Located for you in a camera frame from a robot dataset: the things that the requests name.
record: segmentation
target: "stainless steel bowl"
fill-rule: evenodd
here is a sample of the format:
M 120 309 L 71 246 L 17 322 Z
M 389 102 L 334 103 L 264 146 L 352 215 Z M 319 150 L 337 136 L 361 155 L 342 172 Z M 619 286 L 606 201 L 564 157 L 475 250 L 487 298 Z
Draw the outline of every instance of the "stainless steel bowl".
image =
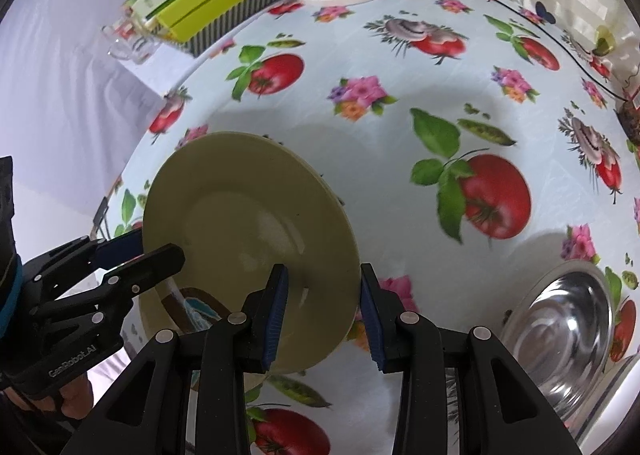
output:
M 613 326 L 603 274 L 588 261 L 571 260 L 536 284 L 500 338 L 565 421 L 602 374 Z

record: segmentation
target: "tablecloth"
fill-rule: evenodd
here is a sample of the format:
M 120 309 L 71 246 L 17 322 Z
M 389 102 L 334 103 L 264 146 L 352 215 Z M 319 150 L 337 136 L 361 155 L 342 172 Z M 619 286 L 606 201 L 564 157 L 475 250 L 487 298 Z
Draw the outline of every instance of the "tablecloth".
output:
M 639 343 L 640 156 L 618 124 L 619 94 L 561 29 L 508 0 L 291 2 L 185 81 L 118 180 L 102 229 L 142 225 L 150 183 L 187 142 L 266 135 L 340 197 L 382 286 L 440 327 L 498 332 L 546 272 L 592 261 L 620 321 L 612 363 Z M 390 453 L 401 376 L 377 371 L 357 318 L 319 365 L 248 394 L 254 453 Z M 124 332 L 133 350 L 153 333 L 137 309 Z

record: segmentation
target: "black cable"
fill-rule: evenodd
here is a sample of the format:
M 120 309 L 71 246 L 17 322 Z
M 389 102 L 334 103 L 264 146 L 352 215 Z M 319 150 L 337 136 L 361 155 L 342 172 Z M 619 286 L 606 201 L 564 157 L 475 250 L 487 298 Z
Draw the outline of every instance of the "black cable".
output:
M 539 26 L 537 24 L 534 24 L 533 22 L 531 22 L 526 16 L 524 16 L 523 14 L 521 14 L 520 12 L 516 11 L 515 9 L 513 9 L 511 6 L 505 4 L 504 2 L 500 2 L 500 0 L 492 0 L 493 2 L 498 2 L 498 4 L 500 4 L 501 6 L 507 8 L 508 10 L 510 10 L 510 12 L 515 13 L 516 15 L 518 15 L 520 18 L 523 18 L 524 20 L 526 20 L 527 22 L 529 22 L 532 26 L 535 26 L 537 29 L 539 29 L 540 31 L 542 31 L 543 33 L 545 33 L 549 38 L 551 38 L 554 42 L 556 42 L 556 44 L 558 44 L 562 49 L 564 49 L 564 51 L 569 55 L 569 57 L 575 61 L 575 64 L 580 67 L 580 69 L 582 70 L 583 73 L 585 73 L 588 77 L 590 77 L 591 80 L 593 80 L 593 82 L 595 82 L 597 85 L 599 85 L 599 87 L 601 89 L 603 89 L 604 91 L 606 91 L 607 93 L 609 93 L 609 95 L 613 96 L 615 99 L 621 100 L 621 101 L 626 101 L 626 98 L 623 98 L 622 96 L 616 94 L 615 92 L 611 91 L 608 87 L 604 86 L 602 83 L 600 83 L 599 80 L 595 79 L 591 73 L 585 69 L 582 66 L 582 63 L 580 63 L 578 61 L 578 59 L 573 55 L 573 53 L 571 53 L 571 51 L 569 51 L 569 49 L 567 49 L 563 44 L 561 44 L 560 42 L 558 42 L 558 40 L 556 40 L 555 37 L 553 37 L 551 34 L 549 34 L 546 29 L 544 29 L 542 26 Z

